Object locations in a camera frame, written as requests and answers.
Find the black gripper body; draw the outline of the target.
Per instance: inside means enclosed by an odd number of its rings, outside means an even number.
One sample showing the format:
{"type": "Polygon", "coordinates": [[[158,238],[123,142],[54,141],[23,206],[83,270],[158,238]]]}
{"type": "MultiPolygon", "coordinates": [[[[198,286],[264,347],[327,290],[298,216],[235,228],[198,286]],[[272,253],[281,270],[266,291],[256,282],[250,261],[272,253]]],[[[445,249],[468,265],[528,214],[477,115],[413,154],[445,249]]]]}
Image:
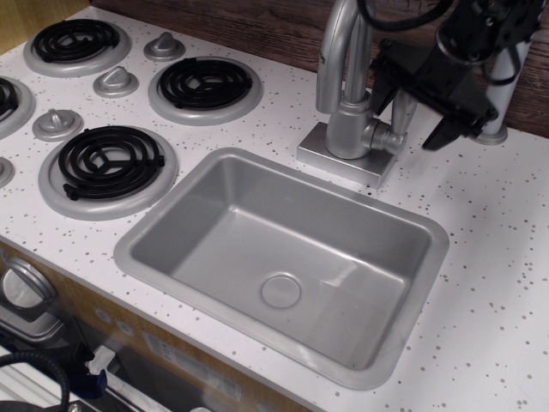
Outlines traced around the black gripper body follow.
{"type": "Polygon", "coordinates": [[[436,45],[425,47],[382,39],[371,69],[374,80],[379,75],[392,76],[398,90],[408,92],[442,118],[457,116],[464,136],[478,136],[498,116],[477,83],[473,67],[457,63],[436,45]]]}

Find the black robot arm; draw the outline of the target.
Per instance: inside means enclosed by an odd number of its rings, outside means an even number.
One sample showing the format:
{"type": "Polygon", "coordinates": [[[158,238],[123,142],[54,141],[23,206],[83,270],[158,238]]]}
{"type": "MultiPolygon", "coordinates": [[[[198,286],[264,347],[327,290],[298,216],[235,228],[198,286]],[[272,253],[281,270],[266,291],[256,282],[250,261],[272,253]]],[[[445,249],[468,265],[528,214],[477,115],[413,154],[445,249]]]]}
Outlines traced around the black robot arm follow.
{"type": "Polygon", "coordinates": [[[491,86],[507,86],[520,73],[517,47],[540,29],[542,1],[461,1],[436,31],[431,47],[382,39],[371,63],[371,107],[381,113],[403,91],[442,115],[425,140],[439,150],[460,136],[477,138],[498,117],[473,70],[492,55],[508,51],[513,72],[504,78],[482,75],[491,86]]]}

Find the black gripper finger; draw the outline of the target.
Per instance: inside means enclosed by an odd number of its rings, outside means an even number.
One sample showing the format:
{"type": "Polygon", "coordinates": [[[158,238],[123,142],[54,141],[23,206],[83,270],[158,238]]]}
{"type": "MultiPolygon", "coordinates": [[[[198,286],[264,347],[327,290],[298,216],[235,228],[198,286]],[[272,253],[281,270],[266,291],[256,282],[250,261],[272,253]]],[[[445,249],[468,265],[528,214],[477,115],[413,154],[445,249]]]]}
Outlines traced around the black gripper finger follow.
{"type": "Polygon", "coordinates": [[[446,115],[422,144],[422,149],[438,151],[451,144],[463,133],[463,126],[455,115],[446,115]]]}
{"type": "Polygon", "coordinates": [[[392,76],[376,76],[371,91],[372,111],[374,111],[376,115],[381,114],[395,98],[397,90],[396,80],[392,76]]]}

